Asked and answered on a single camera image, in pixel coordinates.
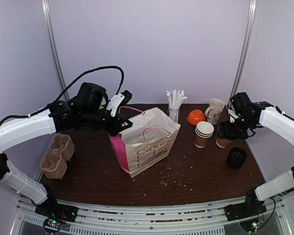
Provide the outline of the white pink paper bag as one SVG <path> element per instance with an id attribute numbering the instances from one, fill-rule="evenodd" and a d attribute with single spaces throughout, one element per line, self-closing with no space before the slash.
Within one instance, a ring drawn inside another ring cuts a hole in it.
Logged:
<path id="1" fill-rule="evenodd" d="M 139 114 L 129 119 L 132 127 L 109 138 L 120 167 L 134 178 L 169 155 L 181 125 L 157 107 L 142 111 L 121 106 L 118 114 L 122 108 Z"/>

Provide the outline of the single brown paper cup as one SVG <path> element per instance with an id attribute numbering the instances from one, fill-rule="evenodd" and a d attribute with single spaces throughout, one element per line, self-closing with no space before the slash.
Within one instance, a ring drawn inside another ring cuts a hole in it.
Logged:
<path id="1" fill-rule="evenodd" d="M 220 148 L 226 148 L 233 140 L 216 138 L 216 144 Z"/>

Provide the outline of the stack of black cup lids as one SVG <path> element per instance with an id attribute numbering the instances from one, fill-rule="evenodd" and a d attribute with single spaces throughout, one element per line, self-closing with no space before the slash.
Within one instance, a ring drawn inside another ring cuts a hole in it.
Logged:
<path id="1" fill-rule="evenodd" d="M 240 147 L 233 147 L 230 149 L 226 159 L 227 165 L 231 169 L 240 169 L 247 159 L 247 153 Z"/>

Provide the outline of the stack of brown paper cups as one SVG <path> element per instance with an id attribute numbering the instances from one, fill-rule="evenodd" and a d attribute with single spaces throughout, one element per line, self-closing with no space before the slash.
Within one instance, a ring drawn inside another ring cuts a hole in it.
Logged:
<path id="1" fill-rule="evenodd" d="M 211 123 L 206 121 L 199 122 L 195 128 L 195 146 L 198 148 L 204 148 L 209 138 L 212 137 L 213 132 L 214 126 Z"/>

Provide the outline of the stack of pulp cup carriers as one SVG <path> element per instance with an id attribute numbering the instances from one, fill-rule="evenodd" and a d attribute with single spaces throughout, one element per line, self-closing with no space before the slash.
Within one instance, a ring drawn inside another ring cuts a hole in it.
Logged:
<path id="1" fill-rule="evenodd" d="M 75 151 L 74 143 L 69 135 L 55 136 L 49 151 L 40 161 L 40 169 L 49 179 L 62 180 L 67 171 L 67 162 L 71 160 Z"/>

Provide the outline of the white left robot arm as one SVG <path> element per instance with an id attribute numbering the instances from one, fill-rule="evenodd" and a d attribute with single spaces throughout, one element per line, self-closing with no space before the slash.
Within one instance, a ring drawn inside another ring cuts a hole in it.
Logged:
<path id="1" fill-rule="evenodd" d="M 108 98 L 104 87 L 84 82 L 78 94 L 69 101 L 57 100 L 34 114 L 14 117 L 0 124 L 0 183 L 41 205 L 49 217 L 57 217 L 61 208 L 52 199 L 52 193 L 18 170 L 6 152 L 23 143 L 33 143 L 41 136 L 69 129 L 105 130 L 115 137 L 132 126 L 131 121 L 118 113 L 118 109 L 131 98 L 129 91 L 117 92 Z"/>

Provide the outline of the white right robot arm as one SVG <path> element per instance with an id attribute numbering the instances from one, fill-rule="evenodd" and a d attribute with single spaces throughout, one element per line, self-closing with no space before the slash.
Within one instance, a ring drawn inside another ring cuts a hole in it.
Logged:
<path id="1" fill-rule="evenodd" d="M 235 140 L 249 141 L 266 178 L 242 204 L 242 213 L 252 216 L 260 202 L 294 191 L 294 119 L 267 101 L 251 101 L 245 92 L 230 103 L 230 119 L 219 123 L 216 144 L 225 148 Z"/>

